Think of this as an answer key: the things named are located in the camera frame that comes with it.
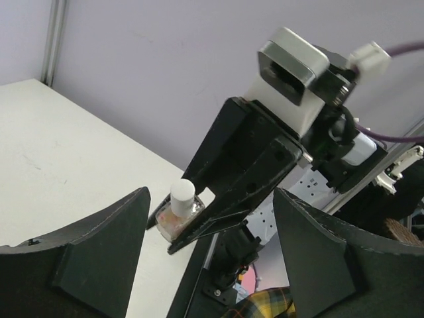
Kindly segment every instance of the wall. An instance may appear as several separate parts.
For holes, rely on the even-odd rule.
[[[422,0],[70,1],[54,89],[185,168],[224,100],[242,95],[280,26],[347,55],[423,37]],[[347,106],[379,133],[421,120],[424,59],[399,58]]]
[[[0,1],[0,85],[40,79],[51,3]]]

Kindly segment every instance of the yellow plaid fabric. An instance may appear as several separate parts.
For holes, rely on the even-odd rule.
[[[288,287],[270,288],[248,296],[222,318],[294,318],[295,307]]]

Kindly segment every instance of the white table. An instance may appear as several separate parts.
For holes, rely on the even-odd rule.
[[[0,87],[0,245],[73,223],[147,186],[152,211],[182,171],[35,79]],[[212,193],[201,195],[208,204]],[[144,236],[127,317],[165,317],[194,244]]]

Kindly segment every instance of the clear plastic bottle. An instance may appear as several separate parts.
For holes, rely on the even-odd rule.
[[[171,186],[171,200],[156,214],[156,227],[162,236],[172,242],[183,229],[205,209],[203,202],[195,195],[191,181],[180,179]]]

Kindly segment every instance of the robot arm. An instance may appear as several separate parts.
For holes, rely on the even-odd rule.
[[[358,81],[382,72],[389,59],[371,44],[345,60],[286,28],[276,32],[258,53],[260,71],[252,87],[225,102],[182,176],[194,183],[196,194],[208,187],[215,199],[168,252],[241,223],[266,243],[272,231],[255,233],[252,225],[263,218],[252,212],[305,161],[311,163],[308,180],[292,190],[309,193],[306,201],[316,198],[310,189],[318,185],[340,193],[354,187],[386,151],[355,128],[343,103]],[[169,200],[150,216],[148,229]]]

